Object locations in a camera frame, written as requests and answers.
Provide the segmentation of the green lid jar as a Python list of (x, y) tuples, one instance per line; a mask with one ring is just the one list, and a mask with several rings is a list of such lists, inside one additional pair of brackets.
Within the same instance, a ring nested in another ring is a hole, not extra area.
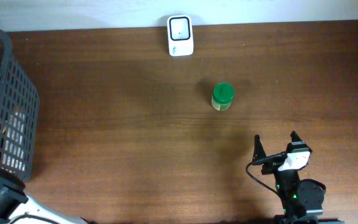
[(234, 89), (228, 83), (220, 83), (215, 86), (211, 98), (211, 104), (218, 111), (227, 110), (234, 99)]

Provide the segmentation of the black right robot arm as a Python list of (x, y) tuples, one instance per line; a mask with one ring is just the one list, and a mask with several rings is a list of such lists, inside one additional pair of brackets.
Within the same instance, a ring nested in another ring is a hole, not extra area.
[[(326, 186), (313, 179), (300, 179), (298, 172), (309, 162), (313, 150), (297, 135), (290, 134), (291, 142), (285, 151), (267, 156), (260, 136), (254, 136), (252, 161), (246, 166), (246, 173), (266, 189), (276, 194), (282, 203), (283, 214), (273, 217), (273, 223), (342, 223), (335, 218), (320, 219)], [(274, 175), (275, 187), (271, 188), (249, 172), (250, 166), (261, 166), (262, 175)]]

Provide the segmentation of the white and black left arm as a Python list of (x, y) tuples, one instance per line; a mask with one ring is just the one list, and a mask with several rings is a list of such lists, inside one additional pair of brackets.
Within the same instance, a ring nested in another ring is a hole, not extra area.
[(25, 191), (25, 183), (0, 168), (0, 224), (2, 223), (89, 223), (53, 210)]

